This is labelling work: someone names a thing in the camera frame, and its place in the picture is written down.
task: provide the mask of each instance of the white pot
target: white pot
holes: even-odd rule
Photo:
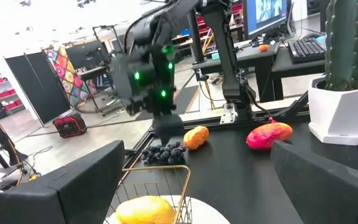
[[[314,88],[325,77],[311,80],[308,90],[310,131],[323,143],[358,145],[358,90]]]

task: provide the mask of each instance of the potted cactus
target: potted cactus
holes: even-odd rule
[[[358,0],[330,0],[326,75],[309,85],[310,131],[323,143],[358,145]]]

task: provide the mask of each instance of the red mango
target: red mango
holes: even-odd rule
[[[291,137],[292,128],[285,123],[264,124],[255,128],[247,136],[251,149],[270,149],[274,141],[284,141]]]

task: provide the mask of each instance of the colorful quilt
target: colorful quilt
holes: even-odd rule
[[[77,75],[85,72],[85,68],[75,70],[64,47],[46,50],[45,53],[55,68],[72,106],[77,106],[80,103],[85,102],[89,94],[96,94],[96,87],[92,80],[86,81],[86,84],[88,85],[87,88],[85,82]]]

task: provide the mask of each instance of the cactus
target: cactus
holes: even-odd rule
[[[358,0],[330,0],[326,32],[326,89],[358,89]]]

